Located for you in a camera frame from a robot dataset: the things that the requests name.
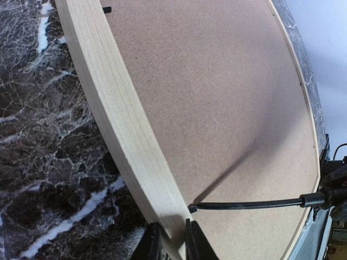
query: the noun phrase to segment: light wood edge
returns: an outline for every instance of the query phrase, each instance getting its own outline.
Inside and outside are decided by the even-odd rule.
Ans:
[[[162,243],[171,259],[185,259],[185,220],[191,215],[100,2],[57,0],[56,6],[83,91],[128,189],[147,222],[165,230]]]
[[[315,157],[316,157],[316,165],[317,165],[317,176],[316,176],[316,180],[313,184],[312,190],[311,192],[316,192],[318,185],[319,185],[319,180],[320,180],[320,165],[319,165],[319,149],[318,149],[318,138],[317,138],[317,131],[316,131],[316,126],[314,124],[314,116],[313,116],[313,111],[312,111],[312,106],[311,106],[311,101],[310,101],[310,96],[309,93],[307,91],[307,87],[306,87],[306,83],[305,83],[305,79],[304,79],[304,75],[303,75],[303,71],[301,69],[297,54],[294,50],[294,46],[292,41],[289,38],[288,32],[286,30],[285,25],[283,24],[283,21],[281,19],[281,17],[279,16],[276,7],[274,6],[272,0],[268,0],[270,7],[272,9],[273,14],[275,14],[275,17],[277,18],[277,21],[280,25],[281,31],[284,34],[284,37],[286,39],[286,42],[288,44],[288,48],[289,51],[293,57],[293,62],[295,65],[295,68],[297,70],[298,76],[299,76],[299,80],[302,86],[302,90],[304,92],[304,97],[305,97],[305,101],[306,101],[306,105],[307,108],[309,109],[309,115],[310,115],[310,124],[311,124],[311,128],[313,131],[313,136],[314,136],[314,148],[315,148]],[[281,259],[283,260],[287,260],[295,246],[295,244],[297,243],[299,236],[301,234],[301,231],[303,230],[303,227],[305,225],[305,222],[307,220],[307,217],[309,216],[310,213],[310,208],[306,208],[304,210],[303,216],[300,220],[300,223],[297,227],[297,229],[295,230],[294,236],[292,237],[288,247],[286,248],[284,254],[282,255]]]

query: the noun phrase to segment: wooden tray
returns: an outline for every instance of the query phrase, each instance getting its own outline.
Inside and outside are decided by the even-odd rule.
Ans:
[[[184,258],[193,217],[220,259],[287,258],[308,210],[187,210],[317,188],[309,98],[272,3],[56,3],[100,131],[170,257]]]

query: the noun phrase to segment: marble surface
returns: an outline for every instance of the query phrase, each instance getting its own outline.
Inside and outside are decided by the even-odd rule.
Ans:
[[[324,129],[324,120],[322,107],[320,105],[320,99],[314,78],[309,55],[306,51],[304,41],[300,35],[299,29],[295,20],[286,4],[285,0],[271,0],[287,30],[289,38],[293,44],[294,51],[298,57],[298,61],[303,72],[305,86],[310,97],[310,103],[313,111],[314,124],[316,126],[318,150],[321,153],[326,145],[326,136]]]
[[[284,1],[274,3],[323,147],[307,53]],[[144,226],[83,95],[54,1],[0,0],[0,260],[128,259]]]

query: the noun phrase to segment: grey marble edge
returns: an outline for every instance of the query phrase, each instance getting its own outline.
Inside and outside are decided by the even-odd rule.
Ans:
[[[285,0],[270,0],[275,6],[280,19],[282,20],[285,29],[288,33],[289,40],[292,42],[295,54],[298,58],[301,71],[303,72],[305,87],[309,94],[310,103],[313,111],[314,125],[316,127],[318,151],[322,154],[326,145],[326,136],[324,129],[324,120],[322,114],[322,108],[320,105],[320,99],[312,70],[309,55],[306,51],[304,41],[300,35],[299,29],[295,20],[287,6]]]

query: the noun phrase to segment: wooden frame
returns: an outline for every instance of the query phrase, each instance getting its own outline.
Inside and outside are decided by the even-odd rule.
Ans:
[[[282,26],[294,59],[316,130],[302,71],[291,41]],[[171,259],[185,258],[183,239],[186,218],[191,218],[168,163],[146,117],[99,1],[56,1],[70,54],[83,91],[110,153],[146,220],[165,230],[163,244]],[[317,189],[319,176],[312,191]],[[283,259],[294,247],[308,215],[305,210]]]

